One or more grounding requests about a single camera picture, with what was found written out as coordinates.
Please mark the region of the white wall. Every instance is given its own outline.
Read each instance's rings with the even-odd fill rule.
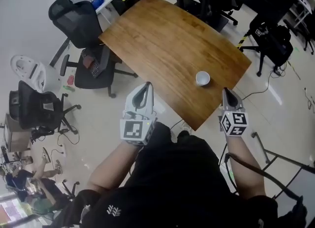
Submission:
[[[0,123],[8,111],[10,90],[18,79],[10,68],[13,55],[49,64],[66,36],[48,18],[54,0],[0,0]]]

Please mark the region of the green shirt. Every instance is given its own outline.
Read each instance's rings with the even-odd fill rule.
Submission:
[[[45,215],[50,212],[53,205],[47,198],[35,198],[33,199],[31,206],[35,212],[39,215]]]

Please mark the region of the chair armrest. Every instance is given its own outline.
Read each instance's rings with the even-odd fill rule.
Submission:
[[[60,69],[60,76],[64,76],[65,75],[65,70],[67,69],[67,63],[69,61],[69,57],[70,57],[70,55],[67,54],[63,58],[63,63],[61,64],[61,69]]]

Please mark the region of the tree logo on shirt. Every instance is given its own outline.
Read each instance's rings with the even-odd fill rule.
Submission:
[[[118,217],[121,214],[121,211],[119,208],[114,207],[113,205],[108,206],[107,213],[110,215],[112,214],[114,217]]]

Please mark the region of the forearm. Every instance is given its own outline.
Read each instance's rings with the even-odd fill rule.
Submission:
[[[45,188],[44,185],[41,185],[40,187],[41,187],[41,189],[44,191],[44,193],[45,193],[47,199],[51,202],[52,205],[54,205],[54,204],[56,203],[56,200],[55,200],[55,198],[53,197],[53,195],[50,194],[50,192]]]
[[[226,137],[228,151],[244,162],[260,168],[258,162],[249,151],[241,137]],[[255,195],[266,195],[263,176],[251,171],[243,165],[230,159],[235,183],[240,196],[245,199]]]
[[[119,187],[138,154],[139,147],[122,142],[93,171],[87,188],[103,192]]]

